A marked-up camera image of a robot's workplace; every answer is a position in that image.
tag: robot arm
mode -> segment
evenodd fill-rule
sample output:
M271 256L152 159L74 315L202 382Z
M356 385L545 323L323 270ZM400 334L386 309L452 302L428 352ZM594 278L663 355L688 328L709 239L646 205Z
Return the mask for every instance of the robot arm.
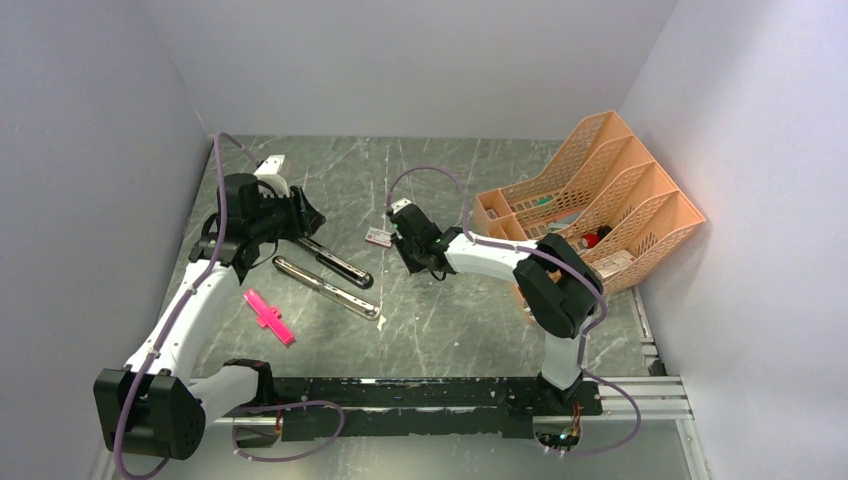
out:
M479 245L469 240L458 227L440 230L407 199L393 203L388 216L397 229L392 241L410 273L425 269L433 275L477 273L515 283L521 288L530 312L545 330L541 379L559 398L567 398L581 381L577 363L579 337L585 320L595 309L595 298L566 272L560 272L560 278L553 280L550 274L558 270L555 265L519 251L517 247L553 255L602 291L600 280L568 243L559 235L548 234L538 242L499 240L515 246L514 251Z
M166 319L180 302L175 296L153 332L127 360L123 369L104 369L94 384L94 396L106 446L114 447L118 419L131 403L124 435L124 452L185 459L200 444L203 431L235 407L269 405L276 401L270 365L233 360L215 375L190 385L191 370L222 303L238 289L259 256L259 245L279 240L297 241L312 235L326 219L306 200L302 190L282 178L283 158L271 156L254 174L228 175L227 231L211 274L192 292L168 332L160 351L152 351ZM260 186L270 190L263 196ZM217 214L206 222L195 243L180 290L209 265L217 241L210 229ZM156 357L147 372L140 367L150 353ZM129 385L144 375L135 398Z

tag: gray marble surface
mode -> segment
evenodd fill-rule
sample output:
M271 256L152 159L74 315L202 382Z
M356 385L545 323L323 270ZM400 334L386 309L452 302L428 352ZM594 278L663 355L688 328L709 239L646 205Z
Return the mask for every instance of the gray marble surface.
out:
M230 358L269 361L276 376L484 376L535 375L542 364L543 331L528 325L500 280L477 275L436 282L410 276L400 256L364 241L368 227L388 230L386 190L406 168L440 165L467 182L470 194L536 175L560 142L489 139L241 136L260 157L284 154L289 184L304 187L327 216L314 239L371 272L374 286L360 290L318 264L297 245L279 254L383 309L386 322L365 320L278 273L270 262L252 271L238 293L256 289L279 307L296 343L286 348L260 329L241 295L227 301L205 341L195 376L214 374ZM233 146L223 148L226 173L252 172ZM215 166L210 160L189 219L167 301L182 278L203 220L216 208ZM395 198L414 200L445 228L459 221L462 198L447 177L416 172ZM264 255L271 246L263 248ZM592 332L591 370L607 376L647 375L631 291L611 296L610 317Z

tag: orange plastic basket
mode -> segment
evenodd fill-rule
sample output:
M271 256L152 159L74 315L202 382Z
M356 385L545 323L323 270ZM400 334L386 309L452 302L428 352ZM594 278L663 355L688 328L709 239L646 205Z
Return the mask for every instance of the orange plastic basket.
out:
M603 277L605 294L644 280L705 221L615 112L585 118L541 174L477 195L473 209L478 231L508 240L541 238L567 216L572 223L555 233L572 245L601 226L612 228L581 252L589 265L622 252L632 258Z

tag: cable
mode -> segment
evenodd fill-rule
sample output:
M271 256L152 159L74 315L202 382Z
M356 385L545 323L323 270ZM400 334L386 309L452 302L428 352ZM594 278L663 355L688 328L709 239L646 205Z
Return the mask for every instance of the cable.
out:
M342 433L342 428L344 428L344 410L342 410L342 407L340 407L336 403L333 403L333 402L330 402L330 401L327 401L327 400L309 400L309 401L306 401L306 402L289 403L287 405L271 405L271 406L268 406L268 407L237 408L237 409L233 410L233 412L236 412L236 413L240 413L240 412L261 413L261 412L273 412L275 410L283 410L283 409L288 410L288 409L291 409L291 408L300 408L300 407L306 408L306 407L317 407L317 406L330 407L330 408L335 409L337 412L339 412L339 426L336 428L336 431L333 433L333 435L331 435L330 438L328 438L327 441L325 441L321 445L318 445L317 447L313 448L312 450L307 450L303 453L298 453L297 455L291 455L291 456L288 456L288 457L279 457L279 458L257 457L257 456L245 453L245 451L242 450L241 448L239 448L239 446L238 446L238 440L236 440L236 432L239 429L245 429L245 427L233 427L233 431L232 431L232 434L231 434L231 438L233 440L233 453L235 453L236 455L238 455L242 458L246 458L250 461L253 461L253 462L282 463L282 462L292 462L294 460L300 460L301 458L305 458L305 457L308 457L310 455L314 455L314 454L320 452L321 450L324 450L325 448L329 447L331 443L335 442L336 439L339 438L339 435Z
M209 259L209 264L206 266L206 269L197 276L194 282L191 283L191 288L187 289L183 292L182 296L177 300L177 303L174 305L173 310L171 310L168 318L165 319L165 323L162 325L162 330L159 331L159 335L156 337L156 340L153 342L153 347L150 349L150 353L144 358L144 361L141 363L141 367L139 367L138 372L133 378L132 383L130 384L130 389L127 392L127 395L124 400L124 404L121 407L121 415L118 417L118 426L115 429L115 443L113 445L113 459L115 461L115 469L118 473L126 479L129 480L147 480L149 478L153 478L154 475L159 473L162 468L168 463L167 458L163 458L159 465L157 465L153 470L143 474L143 475L135 475L127 471L126 466L124 465L124 435L127 430L127 420L130 416L130 410L132 409L133 401L135 400L135 396L138 393L138 388L141 386L141 381L144 379L144 375L150 369L150 365L153 364L153 360L156 359L157 353L162 345L165 344L165 340L168 338L168 334L171 333L171 329L174 327L174 324L179 318L180 313L185 308L189 299L193 295L193 292L196 292L200 285L203 284L203 281L206 280L207 277L212 273L212 269L215 268L215 263L218 261L218 256L221 254L221 246L224 244L224 235L227 231L227 192L224 187L224 165L221 160L221 136L224 136L228 140L235 143L239 148L243 148L245 152L247 148L241 144L241 142L235 140L231 135L217 133L212 137L212 149L215 152L215 167L217 168L217 177L218 177L218 196L220 198L220 220L219 220L219 228L218 228L218 240L215 243L215 249L212 251L212 256ZM256 157L253 153L248 155L252 160L256 160Z
M586 287L587 290L589 290L589 292L592 294L593 297L595 297L595 300L601 306L601 313L600 313L600 315L598 315L598 318L596 318L594 321L590 322L586 326L586 328L583 329L583 332L580 335L580 343L579 343L578 348L577 348L577 364L580 365L580 371L584 375L591 378L592 380L595 380L598 383L602 383L602 384L616 390L624 398L626 398L627 401L629 401L631 405L633 405L633 410L636 413L636 425L633 426L633 430L629 434L627 434L624 438L622 438L621 440L619 440L615 443L612 443L612 444L607 445L605 447L595 448L595 449L592 449L592 450L566 452L565 455L570 455L570 456L575 456L575 457L587 457L587 456L590 456L590 455L597 455L597 454L606 453L606 452L609 452L611 450L614 450L614 449L624 445L625 443L629 442L630 440L633 440L633 438L636 437L636 435L639 433L639 429L642 427L642 412L641 412L641 410L639 410L639 405L636 404L636 400L630 394L625 392L624 389L622 389L621 387L619 387L615 383L610 382L609 380L604 380L603 378L598 377L598 376L590 373L588 370L586 370L582 366L583 365L583 357L586 355L586 340L589 338L588 337L589 331L591 331L593 328L600 325L600 323L603 322L604 319L606 319L607 315L609 314L609 307L607 306L607 302L604 299L604 296L601 295L601 292L599 292L598 289L595 288L595 285L593 285L592 282L590 282L583 275L580 275L580 273L577 272L577 270L575 270L571 265L568 265L567 263L565 263L562 260L554 257L553 255L549 255L545 252L542 252L542 251L534 249L534 248L529 248L529 247L526 247L524 245L518 245L516 247L515 245L513 245L511 243L501 243L501 242L493 241L491 239L488 239L486 237L481 237L481 236L475 237L471 233L471 231L468 229L468 213L469 213L469 210L470 210L470 205L468 204L468 194L465 190L465 186L462 185L462 182L456 177L456 175L454 175L453 173L451 173L449 170L447 170L445 168L437 167L435 165L424 165L424 166L420 166L420 167L412 167L412 168L402 172L400 175L398 175L398 177L395 179L395 181L392 182L391 187L389 187L389 189L386 193L386 210L390 210L392 208L392 193L394 192L395 187L397 187L397 184L401 181L401 179L403 177L409 175L412 172L418 171L418 170L432 170L432 171L435 171L435 172L443 173L443 174L447 175L448 177L450 177L451 180L453 180L453 183L456 185L456 188L459 189L459 192L462 194L462 233L465 234L465 237L468 238L468 240L471 243L483 245L483 246L486 246L486 247L501 248L501 249L512 250L512 251L515 251L517 249L520 252L528 253L530 255L536 255L537 257L543 258L543 259L553 263L557 267L561 268L562 270L568 272L572 277L577 279L577 281L579 281L584 287Z

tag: pink plastic piece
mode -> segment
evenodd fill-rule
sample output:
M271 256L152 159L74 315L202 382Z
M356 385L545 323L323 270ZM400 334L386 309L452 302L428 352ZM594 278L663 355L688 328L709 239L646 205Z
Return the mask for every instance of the pink plastic piece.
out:
M283 318L280 311L277 307L269 307L265 300L262 300L262 297L256 293L256 290L250 289L244 292L244 299L247 300L247 303L253 308L256 313L259 314L259 317L256 319L256 322L262 328L270 328L277 338L280 339L281 342L285 346L289 346L294 342L294 335L291 331L286 327L281 318Z

